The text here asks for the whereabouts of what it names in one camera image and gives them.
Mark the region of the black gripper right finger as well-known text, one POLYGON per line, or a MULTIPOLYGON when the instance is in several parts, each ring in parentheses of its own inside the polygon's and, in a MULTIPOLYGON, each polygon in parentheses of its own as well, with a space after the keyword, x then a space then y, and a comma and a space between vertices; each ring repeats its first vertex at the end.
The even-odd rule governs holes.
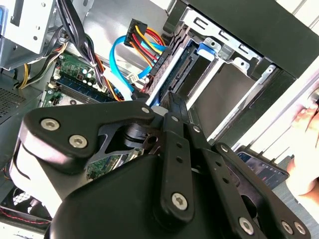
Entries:
POLYGON ((309 239, 305 224, 223 143, 209 145, 181 97, 177 115, 190 143, 198 211, 178 239, 309 239))

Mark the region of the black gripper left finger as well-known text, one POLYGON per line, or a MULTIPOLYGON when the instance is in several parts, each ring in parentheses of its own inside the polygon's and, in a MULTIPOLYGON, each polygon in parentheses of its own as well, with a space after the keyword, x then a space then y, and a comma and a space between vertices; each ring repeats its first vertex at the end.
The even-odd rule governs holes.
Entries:
POLYGON ((155 205, 182 218, 193 211, 188 123, 185 102, 174 93, 159 107, 124 101, 32 110, 18 134, 18 185, 54 216, 85 184, 89 164, 144 149, 163 163, 155 205))

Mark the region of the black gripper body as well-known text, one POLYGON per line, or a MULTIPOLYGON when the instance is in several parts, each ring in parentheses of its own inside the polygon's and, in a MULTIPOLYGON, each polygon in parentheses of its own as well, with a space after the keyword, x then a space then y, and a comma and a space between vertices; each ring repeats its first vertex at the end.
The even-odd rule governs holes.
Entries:
POLYGON ((144 156, 72 192, 50 225, 52 239, 230 239, 232 233, 206 175, 192 173, 195 216, 174 230, 155 218, 160 167, 144 156))

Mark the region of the person's bare hand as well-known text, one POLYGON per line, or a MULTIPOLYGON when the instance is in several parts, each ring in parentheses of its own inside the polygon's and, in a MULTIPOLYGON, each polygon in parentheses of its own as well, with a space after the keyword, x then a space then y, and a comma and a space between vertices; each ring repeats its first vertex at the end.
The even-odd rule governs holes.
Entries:
POLYGON ((296 115, 290 128, 294 158, 287 170, 288 188, 297 195, 309 193, 319 177, 319 105, 311 103, 296 115))

